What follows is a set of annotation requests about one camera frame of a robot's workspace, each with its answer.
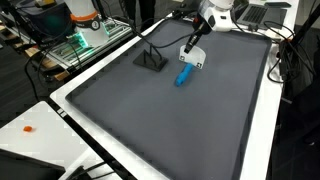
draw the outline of white table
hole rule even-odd
[[[24,132],[25,126],[33,130]],[[0,129],[0,149],[64,167],[66,173],[61,180],[81,165],[86,169],[103,162],[45,102],[36,104]],[[112,171],[108,165],[103,165],[88,174],[96,177]],[[104,179],[121,178],[112,174]]]
[[[287,0],[292,7],[288,9],[284,25],[290,29],[294,28],[299,0]],[[251,3],[264,4],[266,1],[252,0]],[[96,72],[125,52],[140,38],[136,37],[115,52],[105,57],[90,69],[51,94],[51,99],[56,102],[68,115],[82,126],[95,140],[97,140],[114,158],[127,168],[138,179],[167,179],[140,157],[122,145],[118,140],[98,127],[89,118],[74,108],[65,97],[81,83],[93,76]],[[275,63],[276,46],[272,46],[267,65],[264,69],[264,76],[259,91],[259,96],[254,112],[251,132],[248,139],[247,149],[241,180],[263,180],[266,177],[269,156],[272,147],[273,135],[276,125],[278,108],[281,98],[282,87],[279,84],[270,82],[267,79],[267,71]]]

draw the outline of cable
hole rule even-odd
[[[313,9],[314,9],[314,6],[315,6],[316,2],[317,2],[317,0],[313,0],[311,9],[310,9],[310,11],[309,11],[308,19],[310,18],[311,14],[312,14],[312,12],[313,12]],[[301,40],[299,41],[299,43],[302,43],[302,42],[303,42],[303,40],[304,40],[304,38],[305,38],[305,36],[306,36],[307,33],[308,33],[308,31],[303,35],[303,37],[301,38]]]
[[[286,28],[288,31],[290,31],[291,35],[290,35],[289,37],[285,37],[285,36],[282,35],[281,33],[273,30],[270,26],[267,25],[267,23],[272,23],[272,24],[276,24],[276,25],[278,25],[278,26],[284,27],[284,28]],[[277,22],[273,22],[273,21],[264,21],[264,22],[263,22],[263,25],[265,25],[270,31],[272,31],[272,32],[278,34],[279,36],[283,37],[283,39],[288,39],[288,38],[294,36],[294,32],[293,32],[290,28],[288,28],[287,26],[285,26],[285,25],[283,25],[283,24],[280,24],[280,23],[277,23]]]
[[[18,36],[19,36],[19,39],[20,39],[20,42],[23,44],[23,40],[21,38],[21,31],[20,31],[20,27],[18,26],[18,23],[17,23],[17,20],[15,17],[13,17],[13,20],[14,20],[14,24],[16,25],[17,27],[17,30],[18,30]]]
[[[36,87],[35,87],[35,85],[34,85],[34,83],[33,83],[33,80],[32,80],[32,78],[31,78],[29,72],[28,72],[28,65],[29,65],[29,63],[31,62],[31,59],[32,59],[33,56],[31,56],[31,57],[28,59],[27,63],[24,65],[24,72],[26,73],[26,75],[27,75],[27,77],[28,77],[28,79],[29,79],[29,81],[30,81],[30,84],[31,84],[31,87],[32,87],[32,90],[33,90],[33,94],[34,94],[35,99],[37,100],[37,102],[40,102],[39,97],[38,97],[38,94],[37,94]]]
[[[79,58],[79,55],[78,55],[77,51],[74,49],[74,47],[72,46],[72,44],[70,42],[67,41],[67,43],[69,44],[69,46],[71,46],[71,48],[73,49],[74,54],[77,56],[79,67],[81,69],[81,72],[83,72],[82,64],[81,64],[81,61],[80,61],[80,58]]]
[[[291,35],[289,37],[285,37],[284,35],[282,35],[279,32],[274,31],[270,26],[267,25],[267,23],[273,23],[279,26],[282,26],[284,28],[286,28],[287,30],[289,30],[291,32]],[[300,73],[301,73],[301,68],[303,66],[305,66],[308,71],[311,73],[310,74],[310,78],[312,79],[312,76],[316,76],[316,72],[312,66],[311,63],[311,59],[309,57],[309,55],[307,54],[307,52],[305,51],[305,49],[299,44],[298,47],[300,47],[300,49],[302,49],[302,51],[304,52],[307,61],[309,64],[307,64],[304,60],[304,58],[302,57],[302,55],[298,52],[298,47],[293,47],[293,45],[290,43],[290,40],[288,40],[288,38],[290,38],[291,36],[294,36],[294,33],[292,30],[290,30],[288,27],[281,25],[279,23],[276,22],[272,22],[272,21],[266,21],[264,22],[264,25],[270,29],[271,31],[273,31],[274,33],[278,34],[279,36],[283,37],[284,40],[279,44],[279,59],[278,61],[274,64],[274,66],[268,71],[268,79],[272,82],[275,83],[286,83],[286,82],[290,82],[294,79],[296,79]],[[298,58],[297,62],[292,62],[292,57],[293,55],[296,55]],[[277,65],[280,65],[280,75],[283,77],[283,81],[275,81],[270,77],[271,72],[275,69],[275,67]]]
[[[102,178],[102,177],[109,176],[110,174],[113,174],[113,173],[115,173],[115,172],[114,172],[114,171],[112,171],[112,172],[109,172],[109,173],[107,173],[107,174],[104,174],[104,175],[101,175],[101,176],[94,177],[94,178],[92,178],[92,179],[100,179],[100,178]]]
[[[34,7],[38,8],[37,6],[24,6],[24,7],[18,7],[17,10],[18,9],[34,8]]]
[[[91,166],[91,167],[89,167],[88,169],[83,170],[83,171],[80,172],[79,174],[73,176],[70,180],[78,179],[79,176],[81,176],[81,175],[83,175],[83,174],[85,174],[85,173],[88,173],[88,172],[90,172],[90,171],[92,171],[92,170],[94,170],[94,169],[96,169],[96,168],[98,168],[98,167],[100,167],[100,166],[105,165],[105,164],[106,164],[105,162],[101,162],[101,163],[99,163],[99,164],[96,164],[96,165],[94,165],[94,166]]]
[[[146,39],[146,36],[143,36],[143,35],[141,35],[139,32],[137,32],[136,28],[135,28],[135,27],[133,26],[133,24],[131,23],[131,20],[128,18],[127,12],[126,12],[126,10],[125,10],[125,2],[122,1],[122,0],[119,0],[119,3],[120,3],[120,8],[121,8],[124,16],[125,16],[126,19],[128,20],[129,25],[130,25],[131,29],[133,30],[133,32],[134,32],[138,37],[140,37],[143,41],[145,41],[147,44],[149,44],[152,48],[159,48],[159,49],[160,49],[160,48],[169,47],[169,46],[177,43],[178,41],[180,41],[180,40],[182,40],[182,39],[184,39],[184,38],[186,38],[186,37],[190,37],[190,36],[198,33],[198,31],[199,31],[199,30],[197,30],[197,31],[194,31],[193,33],[184,35],[184,36],[182,36],[182,37],[180,37],[180,38],[178,38],[178,39],[174,40],[173,42],[171,42],[171,43],[169,43],[169,44],[166,44],[166,45],[161,45],[161,46],[159,46],[159,45],[154,45],[154,44],[152,44],[151,42],[149,42],[149,41]],[[168,20],[170,20],[170,19],[173,19],[173,17],[168,18],[168,19],[165,19],[165,20],[163,20],[162,22],[160,22],[148,35],[150,35],[152,32],[154,32],[155,29],[158,28],[158,27],[159,27],[161,24],[163,24],[165,21],[168,21]]]
[[[49,54],[49,52],[55,47],[55,45],[57,44],[58,42],[54,43],[46,52],[45,54],[42,56],[41,60],[39,61],[39,65],[37,67],[37,77],[38,77],[38,81],[40,83],[40,85],[43,87],[43,88],[46,88],[43,84],[42,84],[42,81],[41,81],[41,78],[40,78],[40,67],[42,65],[42,62],[44,61],[44,59],[47,57],[47,55]]]
[[[242,31],[242,32],[244,32],[244,30],[238,25],[238,23],[236,22],[236,20],[235,19],[233,19],[233,17],[235,17],[235,12],[234,12],[234,7],[232,7],[232,13],[233,13],[233,15],[231,15],[231,20],[232,20],[232,22],[237,26],[237,28],[240,30],[240,31]]]

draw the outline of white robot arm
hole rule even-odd
[[[211,31],[227,32],[233,27],[231,9],[234,0],[203,0],[200,3],[197,17],[193,21],[193,34],[185,46],[185,53],[189,53],[204,34]]]
[[[226,32],[232,28],[230,10],[234,0],[204,0],[199,7],[199,14],[213,31]]]

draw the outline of blue cylinder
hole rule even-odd
[[[183,68],[182,72],[178,75],[176,79],[176,86],[180,87],[188,78],[190,72],[192,71],[193,65],[188,63]]]

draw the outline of gray work surface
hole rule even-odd
[[[167,44],[192,31],[169,21],[149,40]],[[176,87],[186,42],[159,49],[169,59],[161,72],[132,63],[148,49],[140,42],[67,100],[170,179],[238,179],[271,41],[240,32],[203,36],[203,69]]]

